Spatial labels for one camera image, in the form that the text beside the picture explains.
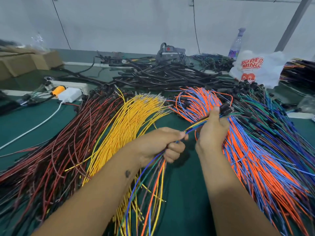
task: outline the plastic bottle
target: plastic bottle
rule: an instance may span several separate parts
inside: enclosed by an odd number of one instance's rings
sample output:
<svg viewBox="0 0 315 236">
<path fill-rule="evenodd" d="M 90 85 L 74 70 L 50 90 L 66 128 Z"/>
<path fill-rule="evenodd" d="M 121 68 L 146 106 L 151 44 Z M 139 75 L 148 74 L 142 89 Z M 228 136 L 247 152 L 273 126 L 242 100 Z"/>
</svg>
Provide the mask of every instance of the plastic bottle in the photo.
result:
<svg viewBox="0 0 315 236">
<path fill-rule="evenodd" d="M 239 30 L 239 33 L 238 33 L 234 43 L 232 44 L 229 55 L 228 55 L 229 57 L 233 58 L 234 60 L 236 60 L 238 53 L 241 49 L 242 36 L 243 36 L 244 32 L 246 31 L 246 28 L 240 28 L 238 30 Z"/>
</svg>

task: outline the workbench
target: workbench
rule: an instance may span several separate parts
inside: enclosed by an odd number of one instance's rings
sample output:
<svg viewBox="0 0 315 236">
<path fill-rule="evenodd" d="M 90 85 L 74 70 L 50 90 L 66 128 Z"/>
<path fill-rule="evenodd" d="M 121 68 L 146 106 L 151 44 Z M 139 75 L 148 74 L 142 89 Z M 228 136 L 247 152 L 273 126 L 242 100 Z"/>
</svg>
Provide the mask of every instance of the workbench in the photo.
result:
<svg viewBox="0 0 315 236">
<path fill-rule="evenodd" d="M 54 71 L 35 71 L 28 73 L 28 76 L 21 76 L 21 79 L 27 79 L 28 77 L 40 80 L 43 76 L 55 76 L 57 74 L 60 75 L 60 73 Z M 57 101 L 50 100 L 39 106 L 23 108 L 9 115 L 1 116 L 0 146 L 41 123 L 56 111 L 57 107 Z M 61 106 L 60 111 L 57 112 L 52 119 L 0 150 L 0 155 L 19 151 L 52 138 L 73 119 L 75 114 L 73 106 Z M 313 137 L 315 123 L 305 119 L 292 119 L 292 121 L 301 135 L 315 146 L 315 138 Z M 172 113 L 159 119 L 156 122 L 156 126 L 184 130 L 189 126 L 189 123 Z M 190 136 L 190 140 L 186 142 L 185 152 L 176 162 L 167 165 L 163 190 L 163 199 L 166 200 L 166 202 L 162 203 L 162 210 L 155 236 L 215 235 L 215 227 L 207 190 L 200 162 L 194 147 L 195 139 L 193 136 Z M 14 160 L 18 159 L 21 155 L 22 153 L 19 153 L 0 158 L 0 170 L 5 170 L 7 167 L 11 166 Z M 309 234 L 312 235 L 310 222 L 307 221 L 306 218 L 305 224 Z M 2 232 L 3 229 L 4 224 L 1 223 L 0 232 Z M 301 235 L 296 227 L 293 226 L 293 230 L 294 235 Z"/>
</svg>

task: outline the white plastic bag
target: white plastic bag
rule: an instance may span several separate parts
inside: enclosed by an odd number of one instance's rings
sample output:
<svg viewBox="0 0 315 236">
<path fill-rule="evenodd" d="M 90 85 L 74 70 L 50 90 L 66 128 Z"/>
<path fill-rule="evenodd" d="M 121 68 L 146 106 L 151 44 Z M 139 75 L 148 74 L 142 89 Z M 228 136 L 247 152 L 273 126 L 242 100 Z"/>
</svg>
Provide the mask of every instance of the white plastic bag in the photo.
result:
<svg viewBox="0 0 315 236">
<path fill-rule="evenodd" d="M 229 74 L 241 81 L 255 81 L 266 88 L 274 88 L 278 85 L 286 62 L 287 59 L 280 51 L 272 54 L 255 54 L 247 50 L 238 55 Z"/>
</svg>

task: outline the human hand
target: human hand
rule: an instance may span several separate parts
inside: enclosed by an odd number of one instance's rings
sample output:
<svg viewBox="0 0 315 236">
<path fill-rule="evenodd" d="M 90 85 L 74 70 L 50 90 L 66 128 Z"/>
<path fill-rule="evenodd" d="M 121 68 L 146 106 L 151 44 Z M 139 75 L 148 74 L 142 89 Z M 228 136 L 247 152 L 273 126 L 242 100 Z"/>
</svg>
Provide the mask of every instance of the human hand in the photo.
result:
<svg viewBox="0 0 315 236">
<path fill-rule="evenodd" d="M 145 167 L 156 154 L 165 148 L 167 148 L 164 153 L 165 160 L 173 163 L 185 149 L 185 144 L 180 141 L 181 139 L 187 140 L 188 135 L 169 127 L 161 127 L 138 137 L 128 145 L 137 153 L 141 167 Z"/>
<path fill-rule="evenodd" d="M 230 123 L 227 118 L 220 118 L 220 108 L 214 107 L 210 111 L 208 121 L 203 125 L 196 143 L 198 155 L 209 151 L 222 151 L 222 143 L 229 130 Z"/>
</svg>

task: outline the power strip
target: power strip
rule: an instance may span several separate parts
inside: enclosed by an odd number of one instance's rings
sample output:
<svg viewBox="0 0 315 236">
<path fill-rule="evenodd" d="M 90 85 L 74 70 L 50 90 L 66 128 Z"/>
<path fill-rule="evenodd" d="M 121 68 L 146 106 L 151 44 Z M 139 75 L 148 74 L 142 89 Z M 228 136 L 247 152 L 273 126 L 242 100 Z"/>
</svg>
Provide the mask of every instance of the power strip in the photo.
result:
<svg viewBox="0 0 315 236">
<path fill-rule="evenodd" d="M 64 82 L 64 81 L 55 81 L 50 80 L 53 87 L 64 86 L 65 88 L 77 88 L 81 89 L 84 95 L 90 95 L 88 84 L 85 83 L 75 83 L 75 82 Z"/>
</svg>

